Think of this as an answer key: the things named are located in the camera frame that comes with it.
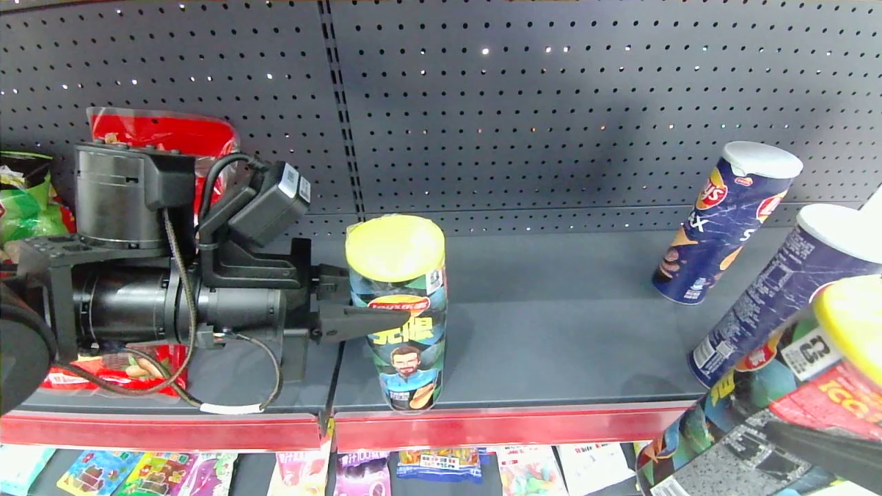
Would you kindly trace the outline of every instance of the potato chip can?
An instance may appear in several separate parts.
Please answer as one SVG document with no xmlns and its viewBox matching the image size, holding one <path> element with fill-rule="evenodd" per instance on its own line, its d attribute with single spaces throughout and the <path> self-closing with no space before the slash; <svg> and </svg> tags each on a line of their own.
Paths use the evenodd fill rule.
<svg viewBox="0 0 882 496">
<path fill-rule="evenodd" d="M 811 307 L 643 447 L 637 458 L 643 493 L 800 496 L 838 482 L 836 474 L 773 443 L 767 430 L 785 423 L 882 442 L 879 302 L 878 275 L 822 289 Z M 815 449 L 821 458 L 831 451 Z"/>
<path fill-rule="evenodd" d="M 692 372 L 710 387 L 820 288 L 844 277 L 879 273 L 878 219 L 840 205 L 803 207 L 778 252 L 689 355 Z"/>
<path fill-rule="evenodd" d="M 677 303 L 701 303 L 802 170 L 803 163 L 780 148 L 727 143 L 655 269 L 653 285 Z"/>
<path fill-rule="evenodd" d="M 399 328 L 368 336 L 393 410 L 427 410 L 441 392 L 445 356 L 445 238 L 429 219 L 386 215 L 351 227 L 346 259 L 354 306 L 410 312 Z"/>
</svg>

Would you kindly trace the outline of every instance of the perforated metal panel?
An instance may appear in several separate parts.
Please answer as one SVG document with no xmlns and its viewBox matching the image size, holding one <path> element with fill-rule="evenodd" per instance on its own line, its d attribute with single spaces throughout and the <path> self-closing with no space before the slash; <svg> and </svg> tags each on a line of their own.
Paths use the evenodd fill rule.
<svg viewBox="0 0 882 496">
<path fill-rule="evenodd" d="M 368 212 L 684 205 L 735 139 L 804 160 L 788 201 L 882 181 L 874 3 L 332 8 Z"/>
<path fill-rule="evenodd" d="M 71 173 L 86 107 L 225 117 L 244 151 L 310 179 L 312 214 L 355 211 L 313 3 L 65 5 L 4 14 L 0 39 L 5 146 L 59 155 Z"/>
<path fill-rule="evenodd" d="M 0 19 L 0 138 L 70 170 L 89 105 L 226 116 L 244 150 L 316 183 L 311 213 L 333 218 L 289 232 L 312 237 L 341 236 L 362 204 L 453 235 L 669 229 L 733 139 L 804 160 L 793 211 L 854 205 L 882 182 L 881 12 L 759 0 L 32 8 Z"/>
</svg>

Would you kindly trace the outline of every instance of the man's face printed on can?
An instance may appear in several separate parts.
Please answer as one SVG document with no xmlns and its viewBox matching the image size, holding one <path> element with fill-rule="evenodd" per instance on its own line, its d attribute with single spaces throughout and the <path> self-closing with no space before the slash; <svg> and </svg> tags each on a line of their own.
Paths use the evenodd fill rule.
<svg viewBox="0 0 882 496">
<path fill-rule="evenodd" d="M 419 365 L 420 356 L 418 353 L 407 353 L 392 357 L 392 366 L 395 367 L 395 370 L 401 377 L 413 375 Z"/>
</svg>

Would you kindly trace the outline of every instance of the green snack bag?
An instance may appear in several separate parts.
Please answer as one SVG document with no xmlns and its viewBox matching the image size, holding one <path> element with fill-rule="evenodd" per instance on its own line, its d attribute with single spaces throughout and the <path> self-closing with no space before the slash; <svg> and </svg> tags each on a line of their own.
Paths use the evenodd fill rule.
<svg viewBox="0 0 882 496">
<path fill-rule="evenodd" d="M 0 244 L 31 236 L 67 234 L 55 189 L 50 155 L 0 152 Z"/>
</svg>

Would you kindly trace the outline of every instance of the blue chip can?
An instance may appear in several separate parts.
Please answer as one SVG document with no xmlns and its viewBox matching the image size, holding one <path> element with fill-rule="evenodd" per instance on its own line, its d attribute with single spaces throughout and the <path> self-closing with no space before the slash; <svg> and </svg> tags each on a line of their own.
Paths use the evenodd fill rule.
<svg viewBox="0 0 882 496">
<path fill-rule="evenodd" d="M 848 207 L 803 207 L 796 227 L 766 268 L 689 355 L 689 366 L 701 383 L 711 387 L 827 284 L 882 274 L 882 232 L 877 226 L 872 215 Z"/>
<path fill-rule="evenodd" d="M 780 148 L 750 141 L 726 144 L 655 269 L 653 285 L 677 303 L 701 303 L 802 169 L 798 158 Z"/>
</svg>

